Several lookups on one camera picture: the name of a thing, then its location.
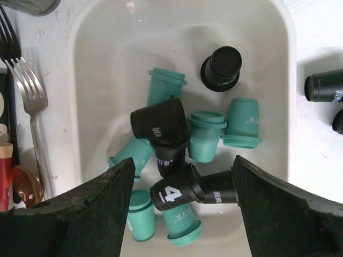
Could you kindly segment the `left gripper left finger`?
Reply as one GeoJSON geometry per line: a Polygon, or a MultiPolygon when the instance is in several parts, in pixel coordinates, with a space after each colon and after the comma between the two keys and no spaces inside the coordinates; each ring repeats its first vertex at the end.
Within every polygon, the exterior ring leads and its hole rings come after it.
{"type": "Polygon", "coordinates": [[[32,208],[1,213],[1,256],[119,256],[132,158],[32,208]]]}

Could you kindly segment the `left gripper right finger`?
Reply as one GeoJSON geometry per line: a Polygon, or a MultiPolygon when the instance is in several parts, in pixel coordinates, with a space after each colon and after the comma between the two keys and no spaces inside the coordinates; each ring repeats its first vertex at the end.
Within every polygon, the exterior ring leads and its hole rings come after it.
{"type": "Polygon", "coordinates": [[[342,256],[342,204],[237,155],[231,168],[252,256],[342,256]]]}

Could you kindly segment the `black coffee capsule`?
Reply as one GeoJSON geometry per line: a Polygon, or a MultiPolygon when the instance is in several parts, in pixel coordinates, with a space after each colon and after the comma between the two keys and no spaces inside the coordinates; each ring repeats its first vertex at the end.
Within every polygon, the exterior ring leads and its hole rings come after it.
{"type": "Polygon", "coordinates": [[[133,111],[130,123],[137,139],[179,142],[188,136],[187,119],[179,98],[133,111]]]}
{"type": "Polygon", "coordinates": [[[193,201],[204,202],[205,185],[194,164],[188,163],[151,186],[150,196],[157,210],[166,211],[193,201]]]}
{"type": "Polygon", "coordinates": [[[332,129],[333,131],[337,132],[338,134],[343,135],[343,109],[341,109],[334,117],[332,122],[332,129]]]}
{"type": "Polygon", "coordinates": [[[304,93],[309,102],[342,102],[342,69],[307,76],[304,93]]]}
{"type": "Polygon", "coordinates": [[[241,67],[240,52],[234,47],[223,46],[205,59],[200,69],[200,77],[209,90],[225,92],[238,82],[241,67]]]}
{"type": "Polygon", "coordinates": [[[188,141],[166,145],[157,141],[150,142],[155,152],[156,163],[161,177],[168,177],[176,170],[182,169],[185,162],[185,149],[188,141]]]}
{"type": "Polygon", "coordinates": [[[202,204],[237,203],[236,192],[232,180],[232,171],[222,171],[202,176],[205,196],[202,204]]]}

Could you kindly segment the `white storage basket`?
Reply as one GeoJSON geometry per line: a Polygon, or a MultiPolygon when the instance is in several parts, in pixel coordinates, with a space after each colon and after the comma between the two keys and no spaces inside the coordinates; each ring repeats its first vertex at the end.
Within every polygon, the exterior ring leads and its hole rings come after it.
{"type": "Polygon", "coordinates": [[[282,1],[90,1],[68,42],[76,185],[108,169],[133,138],[131,112],[149,101],[180,97],[186,115],[226,116],[235,98],[258,102],[255,149],[218,141],[212,161],[194,161],[202,175],[230,169],[236,155],[282,180],[290,151],[295,104],[294,25],[282,1]],[[238,50],[242,66],[228,91],[209,90],[200,77],[217,49],[238,50]]]}

